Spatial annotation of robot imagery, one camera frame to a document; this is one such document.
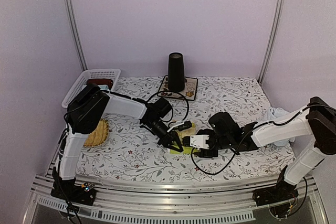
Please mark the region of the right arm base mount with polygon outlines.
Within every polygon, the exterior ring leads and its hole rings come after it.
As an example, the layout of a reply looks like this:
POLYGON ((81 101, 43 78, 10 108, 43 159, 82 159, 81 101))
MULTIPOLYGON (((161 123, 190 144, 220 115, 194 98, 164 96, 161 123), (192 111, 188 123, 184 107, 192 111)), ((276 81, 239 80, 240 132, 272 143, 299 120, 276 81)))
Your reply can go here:
POLYGON ((257 206, 274 204, 277 202, 298 197, 295 185, 287 182, 279 182, 274 186, 256 189, 253 191, 253 200, 257 206))

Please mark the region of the yellow-green patterned towel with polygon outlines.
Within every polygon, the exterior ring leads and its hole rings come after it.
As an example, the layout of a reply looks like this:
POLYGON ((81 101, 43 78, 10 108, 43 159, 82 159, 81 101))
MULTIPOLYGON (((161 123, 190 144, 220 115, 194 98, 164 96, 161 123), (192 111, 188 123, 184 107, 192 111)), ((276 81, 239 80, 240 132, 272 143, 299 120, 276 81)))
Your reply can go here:
MULTIPOLYGON (((178 121, 173 121, 173 122, 169 123, 169 128, 170 128, 171 125, 175 124, 176 122, 178 122, 178 121)), ((182 143, 182 138, 183 137, 191 136, 191 135, 196 134, 196 124, 192 122, 192 127, 190 129, 187 129, 187 130, 183 130, 183 131, 173 130, 173 131, 175 131, 179 135, 181 143, 182 143)), ((183 154, 190 154, 191 150, 192 150, 191 147, 183 146, 183 152, 182 153, 183 154)))

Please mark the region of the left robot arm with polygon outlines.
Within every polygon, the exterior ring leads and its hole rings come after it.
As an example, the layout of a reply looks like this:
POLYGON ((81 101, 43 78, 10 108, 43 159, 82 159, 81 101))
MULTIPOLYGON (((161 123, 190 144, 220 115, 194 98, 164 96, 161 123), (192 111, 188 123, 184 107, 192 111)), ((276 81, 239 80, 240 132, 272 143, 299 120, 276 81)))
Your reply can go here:
POLYGON ((66 127, 59 141, 55 176, 61 179, 57 190, 67 200, 78 195, 78 188, 69 180, 76 176, 76 166, 81 149, 106 114, 116 114, 138 119, 142 128, 158 137, 158 145, 183 151, 176 132, 162 121, 172 106, 164 99, 156 102, 131 98, 119 93, 102 90, 96 84, 89 84, 68 104, 64 115, 66 127))

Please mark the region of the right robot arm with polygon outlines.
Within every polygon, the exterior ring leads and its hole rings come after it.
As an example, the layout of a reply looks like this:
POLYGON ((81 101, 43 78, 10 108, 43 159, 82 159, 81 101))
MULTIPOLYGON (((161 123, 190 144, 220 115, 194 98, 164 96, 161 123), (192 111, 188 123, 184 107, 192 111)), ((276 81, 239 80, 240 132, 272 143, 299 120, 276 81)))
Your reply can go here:
POLYGON ((190 146, 203 151, 230 149, 234 155, 255 151, 278 141, 309 135, 311 140, 289 166, 280 183, 271 190, 276 201, 291 194, 292 186, 316 168, 327 156, 335 155, 335 109, 319 97, 313 97, 302 108, 271 121, 253 122, 239 127, 227 112, 213 115, 210 129, 191 136, 190 146))

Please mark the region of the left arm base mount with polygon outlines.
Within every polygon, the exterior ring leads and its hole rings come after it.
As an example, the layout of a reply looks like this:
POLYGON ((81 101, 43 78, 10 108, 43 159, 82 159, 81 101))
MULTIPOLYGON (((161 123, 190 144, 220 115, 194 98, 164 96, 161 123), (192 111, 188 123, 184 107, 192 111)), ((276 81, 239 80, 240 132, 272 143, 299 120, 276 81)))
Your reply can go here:
POLYGON ((92 206, 96 198, 97 190, 85 191, 81 186, 76 186, 71 181, 54 182, 50 195, 71 203, 92 206))

